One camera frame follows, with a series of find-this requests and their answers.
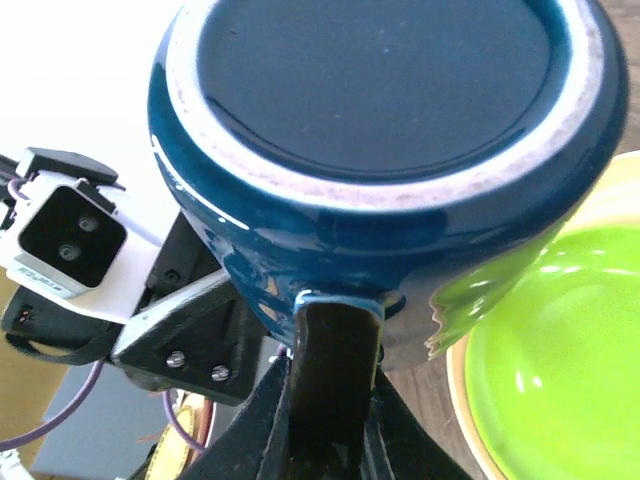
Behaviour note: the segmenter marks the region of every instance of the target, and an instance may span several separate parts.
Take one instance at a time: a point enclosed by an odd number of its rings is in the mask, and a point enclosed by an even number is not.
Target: black plastic part
[[[82,216],[93,217],[91,232],[79,225]],[[104,279],[127,237],[126,229],[109,213],[76,189],[58,186],[18,235],[20,247],[58,272],[95,288]],[[76,249],[65,257],[64,248]]]
[[[79,153],[30,147],[20,161],[20,169],[27,168],[24,177],[39,170],[62,173],[74,178],[86,178],[91,183],[113,185],[118,173],[102,163]]]
[[[121,325],[67,310],[25,287],[18,288],[2,318],[2,330],[13,348],[64,365],[85,365],[108,357],[121,329]],[[65,353],[45,354],[32,342]]]
[[[215,257],[180,214],[147,280],[147,293],[155,300],[147,311],[165,296],[218,271]],[[117,363],[132,382],[153,391],[184,388],[227,405],[246,400],[267,332],[233,284],[227,280],[207,291],[194,290],[188,301],[170,310],[116,352]],[[184,367],[167,366],[173,351],[185,354]],[[228,380],[212,380],[217,365],[230,369]]]
[[[298,313],[296,329],[282,478],[359,478],[382,324],[366,310],[320,303]]]
[[[157,297],[164,297],[220,268],[180,213],[147,279],[147,288]]]
[[[108,214],[111,215],[116,210],[115,203],[103,196],[88,182],[78,182],[76,189]]]
[[[15,207],[15,204],[15,200],[4,199],[0,201],[0,230],[7,230],[11,225],[13,225],[15,220],[13,208]]]
[[[377,371],[364,449],[353,476],[287,472],[290,361],[278,358],[229,429],[179,480],[470,480],[420,427],[381,370]],[[348,399],[350,392],[344,392]]]
[[[154,390],[183,388],[216,402],[238,405],[255,384],[264,334],[260,321],[229,282],[170,311],[132,343],[114,351],[114,360],[129,372],[153,376]],[[174,351],[184,353],[183,367],[167,365]],[[228,380],[212,379],[217,365],[229,368]]]
[[[278,409],[282,406],[288,368],[285,357],[271,365],[227,431],[179,477],[180,480],[269,478],[260,477],[259,472],[263,460],[279,447],[277,441],[269,440],[274,427],[278,432],[279,422],[274,419],[286,418],[278,413]]]

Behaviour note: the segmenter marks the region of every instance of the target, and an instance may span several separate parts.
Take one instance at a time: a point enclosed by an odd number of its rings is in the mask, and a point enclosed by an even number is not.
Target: purple cable
[[[93,364],[93,368],[91,368],[91,372],[87,377],[87,380],[82,385],[82,388],[78,390],[76,396],[69,402],[69,404],[62,409],[60,413],[58,413],[55,417],[49,420],[44,425],[39,426],[35,430],[30,431],[29,433],[25,433],[24,435],[20,435],[19,437],[11,438],[9,440],[4,440],[0,442],[0,452],[6,452],[7,450],[13,450],[14,448],[23,447],[34,440],[37,440],[40,437],[45,436],[47,433],[51,432],[54,428],[59,427],[67,418],[69,418],[80,405],[84,402],[93,387],[95,386],[98,378],[100,377],[100,373],[102,372],[102,367],[104,367],[104,362],[99,361]]]
[[[182,428],[182,425],[180,425],[180,423],[178,422],[176,414],[173,411],[173,406],[171,405],[170,390],[165,390],[164,392],[162,392],[162,403],[164,405],[164,413],[167,415],[167,419],[169,420],[171,426],[176,430],[176,432],[178,432],[178,435],[180,435],[182,439],[187,442],[187,445],[189,445],[193,450],[198,453],[203,453],[205,451],[205,447],[197,442],[191,435],[185,432],[184,428]]]

